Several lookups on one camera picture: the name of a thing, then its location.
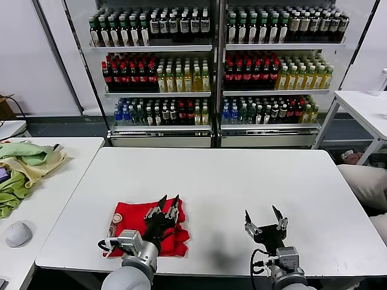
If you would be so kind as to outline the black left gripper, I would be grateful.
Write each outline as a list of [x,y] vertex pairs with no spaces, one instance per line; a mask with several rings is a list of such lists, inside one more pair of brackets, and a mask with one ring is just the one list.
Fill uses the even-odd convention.
[[172,201],[167,213],[162,213],[167,200],[164,195],[155,207],[152,207],[146,214],[144,240],[148,242],[162,242],[168,237],[165,232],[170,228],[175,228],[179,215],[179,195],[176,195]]

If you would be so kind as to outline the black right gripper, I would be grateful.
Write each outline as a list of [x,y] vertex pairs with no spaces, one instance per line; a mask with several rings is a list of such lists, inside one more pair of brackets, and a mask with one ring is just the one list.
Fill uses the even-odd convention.
[[257,227],[252,222],[248,211],[245,210],[244,229],[248,234],[253,234],[253,240],[256,243],[264,245],[266,252],[276,254],[278,248],[284,247],[283,240],[287,237],[288,217],[284,217],[274,205],[272,209],[278,220],[277,225]]

